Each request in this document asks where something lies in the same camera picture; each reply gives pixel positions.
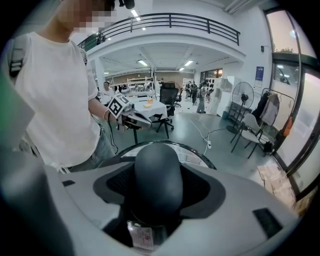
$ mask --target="office chair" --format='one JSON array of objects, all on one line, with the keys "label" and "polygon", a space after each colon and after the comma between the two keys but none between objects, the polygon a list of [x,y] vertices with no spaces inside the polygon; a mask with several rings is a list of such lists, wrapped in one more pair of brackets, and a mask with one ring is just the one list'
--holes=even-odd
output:
[{"label": "office chair", "polygon": [[180,94],[175,98],[175,102],[174,102],[175,105],[178,105],[178,106],[180,106],[180,107],[181,107],[181,104],[179,104],[179,102],[182,101],[182,96],[181,96],[181,94],[182,94],[183,91],[184,91],[184,89],[181,88],[181,89],[180,89]]},{"label": "office chair", "polygon": [[[166,112],[167,116],[174,116],[175,114],[175,101],[178,95],[178,88],[169,88],[169,87],[163,87],[160,88],[160,102],[166,105]],[[161,119],[162,114],[155,114],[154,117],[158,118],[157,121],[154,121],[152,123],[160,123],[158,129],[156,132],[158,133],[160,130],[160,127],[164,124],[166,136],[169,139],[169,132],[168,132],[168,126],[171,127],[171,130],[174,130],[175,127],[170,124],[172,123],[172,120],[167,118]]]}]

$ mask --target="cable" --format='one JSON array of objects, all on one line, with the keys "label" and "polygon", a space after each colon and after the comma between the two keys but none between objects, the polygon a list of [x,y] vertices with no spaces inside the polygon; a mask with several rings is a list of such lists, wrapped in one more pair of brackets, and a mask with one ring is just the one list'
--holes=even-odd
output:
[{"label": "cable", "polygon": [[208,136],[205,137],[205,138],[208,138],[210,134],[212,134],[213,132],[217,132],[217,131],[223,131],[223,130],[226,130],[226,128],[222,128],[222,129],[216,129],[216,130],[212,130],[209,132]]},{"label": "cable", "polygon": [[205,155],[205,154],[206,154],[207,149],[208,149],[208,145],[209,145],[209,144],[207,144],[207,145],[206,145],[206,148],[205,148],[205,151],[204,151],[204,154],[203,154],[203,155]]},{"label": "cable", "polygon": [[188,120],[194,125],[194,127],[198,130],[198,132],[200,133],[201,137],[208,143],[208,140],[202,135],[201,131],[198,129],[198,127],[194,124],[194,122],[192,122],[190,120],[190,118],[188,118]]},{"label": "cable", "polygon": [[117,145],[115,144],[114,133],[112,132],[112,127],[111,127],[111,124],[110,124],[110,115],[111,115],[111,112],[109,112],[109,114],[108,114],[108,124],[109,124],[109,127],[110,127],[110,141],[111,141],[111,146],[116,147],[115,154],[117,154],[119,149],[118,149]]},{"label": "cable", "polygon": [[199,119],[196,119],[196,120],[199,121],[199,122],[203,125],[203,127],[206,128],[206,129],[209,131],[209,133],[210,133],[210,130],[204,125],[203,122],[201,122]]},{"label": "cable", "polygon": [[[198,129],[198,127],[194,124],[194,122],[192,122],[190,118],[188,118],[188,119],[189,119],[189,121],[194,125],[194,127],[198,130],[198,132],[200,133],[201,137],[206,141],[206,148],[205,148],[205,151],[204,151],[204,154],[203,154],[203,155],[205,155],[205,154],[207,153],[207,149],[208,149],[208,148],[211,149],[211,142],[210,142],[210,140],[209,140],[209,135],[210,135],[210,133],[209,133],[208,136],[207,136],[208,139],[205,139],[205,137],[202,135],[201,131],[200,131],[200,130]],[[210,132],[210,130],[209,130],[200,120],[198,120],[198,121]]]}]

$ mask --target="railing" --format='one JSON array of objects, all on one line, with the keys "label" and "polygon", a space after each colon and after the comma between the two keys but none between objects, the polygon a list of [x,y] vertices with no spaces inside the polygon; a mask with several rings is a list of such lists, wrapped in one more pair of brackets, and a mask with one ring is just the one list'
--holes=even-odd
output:
[{"label": "railing", "polygon": [[166,12],[144,14],[139,17],[120,20],[100,30],[97,35],[93,34],[89,36],[78,44],[78,46],[88,51],[106,40],[111,40],[117,35],[154,27],[189,28],[200,30],[208,34],[214,34],[226,38],[239,45],[240,32],[232,27],[209,18],[183,13]]}]

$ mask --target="floor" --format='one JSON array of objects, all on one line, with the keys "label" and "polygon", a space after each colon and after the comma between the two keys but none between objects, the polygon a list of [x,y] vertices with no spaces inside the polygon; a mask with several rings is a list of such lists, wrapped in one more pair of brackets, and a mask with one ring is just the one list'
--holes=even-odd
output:
[{"label": "floor", "polygon": [[[228,120],[221,119],[219,116],[187,113],[183,111],[178,112],[170,118],[173,120],[174,130],[170,130],[169,127],[169,140],[190,146],[201,154],[205,153],[207,143],[203,140],[199,131],[190,120],[198,127],[204,137],[206,137],[209,132],[198,120],[210,131],[224,129],[210,134],[211,149],[207,150],[205,156],[220,172],[238,175],[253,180],[262,186],[264,185],[257,166],[272,165],[275,164],[276,161],[272,156],[263,157],[263,152],[259,147],[256,148],[251,158],[248,159],[254,145],[244,148],[248,142],[243,138],[240,138],[234,152],[231,153],[235,142],[230,144],[234,134],[225,129],[227,125],[231,124]],[[160,128],[159,133],[156,132],[158,125],[159,124],[156,123],[151,129],[137,131],[138,142],[167,140],[164,126]],[[114,127],[113,137],[115,144],[119,148],[118,152],[135,144],[132,130],[118,131]]]},{"label": "floor", "polygon": [[[177,106],[175,108],[175,113],[180,113],[180,112],[183,112],[183,113],[196,113],[197,112],[197,108],[198,108],[198,104],[199,104],[199,100],[197,100],[194,105],[192,103],[192,99],[191,98],[187,98],[187,100],[185,100],[185,98],[186,98],[186,92],[185,91],[182,92],[181,97],[182,97],[182,101],[179,102],[181,107]],[[209,104],[205,100],[204,101],[204,107],[205,107],[204,111],[206,111],[206,109],[208,108],[208,105]]]}]

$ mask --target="fluorescent light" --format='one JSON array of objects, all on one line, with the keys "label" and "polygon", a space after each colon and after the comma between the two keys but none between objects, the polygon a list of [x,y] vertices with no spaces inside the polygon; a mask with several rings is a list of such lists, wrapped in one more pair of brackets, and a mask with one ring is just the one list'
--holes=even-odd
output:
[{"label": "fluorescent light", "polygon": [[137,17],[138,16],[138,13],[136,12],[136,10],[131,10],[132,14],[134,17]]},{"label": "fluorescent light", "polygon": [[143,60],[139,60],[139,62],[140,62],[142,65],[144,65],[144,66],[148,66],[148,64],[145,63]]},{"label": "fluorescent light", "polygon": [[189,66],[192,62],[193,62],[192,60],[189,60],[189,61],[185,64],[185,66]]}]

